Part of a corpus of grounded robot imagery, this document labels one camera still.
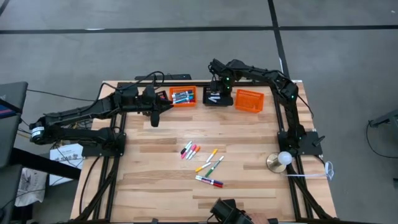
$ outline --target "green marker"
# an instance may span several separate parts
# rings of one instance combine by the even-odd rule
[[[223,159],[224,156],[221,156],[221,158],[216,162],[216,164],[214,164],[214,166],[209,170],[209,172],[207,172],[205,177],[208,177]]]

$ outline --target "white ball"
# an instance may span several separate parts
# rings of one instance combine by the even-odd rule
[[[292,160],[292,155],[288,152],[280,152],[278,155],[278,161],[285,166],[291,164]]]

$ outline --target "white cable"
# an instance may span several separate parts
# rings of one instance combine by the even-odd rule
[[[335,171],[333,170],[333,164],[330,161],[327,161],[325,162],[325,174],[282,174],[282,175],[286,177],[327,177],[328,180],[332,180],[334,174]]]

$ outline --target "pink marker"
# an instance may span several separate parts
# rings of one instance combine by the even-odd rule
[[[181,154],[181,159],[183,159],[188,154],[188,152],[190,151],[191,147],[192,147],[192,144],[187,147],[187,150],[185,150],[185,152],[183,154]]]
[[[192,148],[189,150],[187,156],[185,156],[186,159],[188,159],[189,156],[194,152],[194,150],[197,148],[197,145],[193,145]]]

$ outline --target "gold stand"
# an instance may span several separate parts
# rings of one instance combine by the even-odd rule
[[[274,173],[281,173],[286,169],[286,166],[278,161],[278,155],[279,153],[275,152],[269,155],[267,158],[267,167]]]

